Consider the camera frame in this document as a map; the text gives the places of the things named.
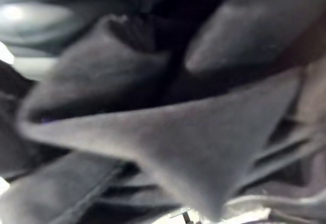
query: black garment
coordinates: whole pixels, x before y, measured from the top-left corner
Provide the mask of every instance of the black garment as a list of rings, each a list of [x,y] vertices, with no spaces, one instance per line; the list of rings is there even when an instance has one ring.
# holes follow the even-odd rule
[[[196,35],[198,19],[102,18],[20,108],[26,138],[73,151],[13,185],[0,200],[4,224],[76,223],[84,213],[81,221],[97,223],[105,205],[112,223],[180,204],[218,219],[238,191],[293,163],[268,157],[291,143],[284,125],[307,69],[276,59],[325,8],[326,0],[226,0]],[[323,130],[292,119],[317,132],[308,141]],[[145,185],[117,180],[130,180],[130,164]]]

